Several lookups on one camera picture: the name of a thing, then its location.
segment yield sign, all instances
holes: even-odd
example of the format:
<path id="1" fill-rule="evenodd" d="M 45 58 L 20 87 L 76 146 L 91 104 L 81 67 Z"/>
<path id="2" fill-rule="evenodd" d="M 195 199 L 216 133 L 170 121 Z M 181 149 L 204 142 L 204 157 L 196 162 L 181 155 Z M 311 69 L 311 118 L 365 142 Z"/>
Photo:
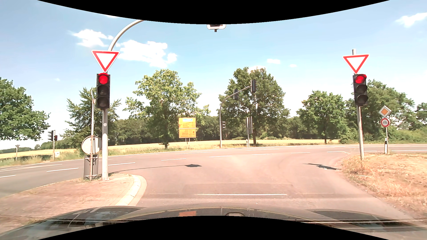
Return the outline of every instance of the yield sign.
<path id="1" fill-rule="evenodd" d="M 369 54 L 350 55 L 350 56 L 344 56 L 343 58 L 348 63 L 348 65 L 351 67 L 354 74 L 357 74 L 357 72 L 360 70 L 362 65 L 365 63 L 368 56 L 369 56 Z"/>
<path id="2" fill-rule="evenodd" d="M 94 55 L 104 73 L 108 71 L 119 53 L 120 52 L 92 50 L 92 54 Z"/>

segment traffic light housing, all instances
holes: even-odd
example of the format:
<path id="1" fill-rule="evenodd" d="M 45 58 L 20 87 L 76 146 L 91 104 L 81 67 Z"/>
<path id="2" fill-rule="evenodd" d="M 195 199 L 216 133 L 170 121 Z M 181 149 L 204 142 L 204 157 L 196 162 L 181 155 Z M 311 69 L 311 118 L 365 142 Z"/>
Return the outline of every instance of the traffic light housing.
<path id="1" fill-rule="evenodd" d="M 110 108 L 110 75 L 106 73 L 97 74 L 97 108 Z"/>
<path id="2" fill-rule="evenodd" d="M 251 92 L 254 93 L 257 90 L 255 79 L 251 81 Z"/>
<path id="3" fill-rule="evenodd" d="M 354 102 L 356 106 L 365 106 L 368 104 L 368 86 L 366 84 L 365 74 L 353 75 Z"/>
<path id="4" fill-rule="evenodd" d="M 53 141 L 53 131 L 50 131 L 50 132 L 48 132 L 49 133 L 49 135 L 48 135 L 48 140 L 49 141 Z"/>
<path id="5" fill-rule="evenodd" d="M 239 94 L 237 93 L 238 91 L 239 91 L 239 89 L 237 89 L 237 88 L 235 88 L 235 89 L 234 89 L 234 93 L 235 93 L 235 94 L 233 95 L 233 99 L 234 99 L 234 100 L 238 100 L 238 99 L 239 99 Z"/>

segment sidewalk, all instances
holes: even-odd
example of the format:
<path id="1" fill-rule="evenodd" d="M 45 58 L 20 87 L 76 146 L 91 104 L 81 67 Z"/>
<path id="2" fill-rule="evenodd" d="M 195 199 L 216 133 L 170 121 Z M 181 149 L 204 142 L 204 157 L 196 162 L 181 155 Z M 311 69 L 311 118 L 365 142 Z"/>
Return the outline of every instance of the sidewalk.
<path id="1" fill-rule="evenodd" d="M 75 210 L 126 202 L 122 198 L 135 191 L 134 177 L 114 174 L 109 178 L 73 179 L 0 198 L 0 233 Z"/>

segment curb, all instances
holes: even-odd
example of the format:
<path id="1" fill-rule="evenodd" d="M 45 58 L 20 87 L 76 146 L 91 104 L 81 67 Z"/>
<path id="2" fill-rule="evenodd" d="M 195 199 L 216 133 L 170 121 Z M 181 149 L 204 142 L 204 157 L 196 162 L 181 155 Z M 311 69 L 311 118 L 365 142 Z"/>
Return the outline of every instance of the curb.
<path id="1" fill-rule="evenodd" d="M 116 206 L 128 206 L 130 203 L 132 203 L 132 205 L 136 205 L 144 195 L 145 189 L 147 188 L 147 181 L 145 178 L 143 176 L 132 174 L 129 174 L 129 176 L 132 176 L 134 179 L 132 187 L 126 195 L 115 204 Z"/>

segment asphalt road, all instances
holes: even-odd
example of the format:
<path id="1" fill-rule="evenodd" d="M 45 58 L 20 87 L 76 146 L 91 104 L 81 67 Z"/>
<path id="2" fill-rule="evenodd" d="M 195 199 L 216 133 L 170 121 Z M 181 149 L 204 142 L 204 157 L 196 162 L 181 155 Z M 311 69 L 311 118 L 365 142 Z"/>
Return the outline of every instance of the asphalt road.
<path id="1" fill-rule="evenodd" d="M 427 152 L 427 144 L 392 144 L 389 150 Z M 383 151 L 382 144 L 365 145 L 366 154 Z M 162 152 L 109 157 L 108 171 L 143 176 L 147 188 L 137 205 L 144 207 L 246 202 L 409 218 L 336 174 L 337 161 L 358 153 L 358 145 Z M 83 160 L 0 168 L 0 197 L 82 176 Z"/>

